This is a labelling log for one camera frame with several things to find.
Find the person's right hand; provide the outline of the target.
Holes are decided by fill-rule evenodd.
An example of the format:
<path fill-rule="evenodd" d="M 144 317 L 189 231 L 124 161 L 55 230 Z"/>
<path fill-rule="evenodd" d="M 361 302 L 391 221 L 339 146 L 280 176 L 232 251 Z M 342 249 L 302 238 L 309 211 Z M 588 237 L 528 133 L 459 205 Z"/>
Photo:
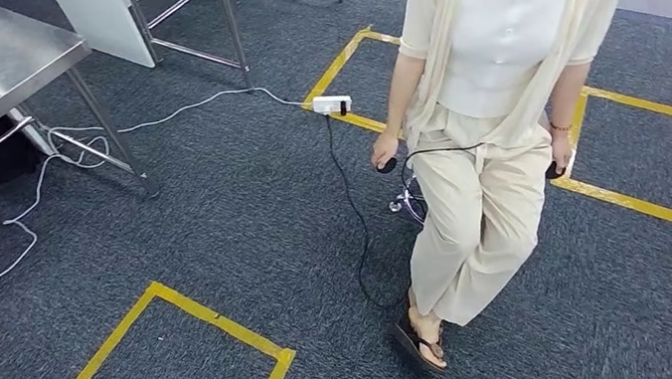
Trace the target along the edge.
<path fill-rule="evenodd" d="M 379 173 L 393 171 L 397 164 L 396 153 L 399 147 L 398 136 L 394 133 L 380 133 L 373 147 L 371 163 Z"/>

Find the person's left hand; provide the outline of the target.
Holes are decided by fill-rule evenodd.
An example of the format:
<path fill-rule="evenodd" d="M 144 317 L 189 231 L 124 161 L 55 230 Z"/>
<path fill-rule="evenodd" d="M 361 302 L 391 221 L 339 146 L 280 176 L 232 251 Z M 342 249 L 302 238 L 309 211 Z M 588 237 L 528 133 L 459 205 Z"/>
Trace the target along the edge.
<path fill-rule="evenodd" d="M 570 132 L 571 128 L 569 126 L 564 128 L 552 128 L 552 157 L 553 162 L 555 163 L 555 174 L 557 176 L 563 176 L 569 163 L 573 158 L 573 149 L 570 142 Z"/>

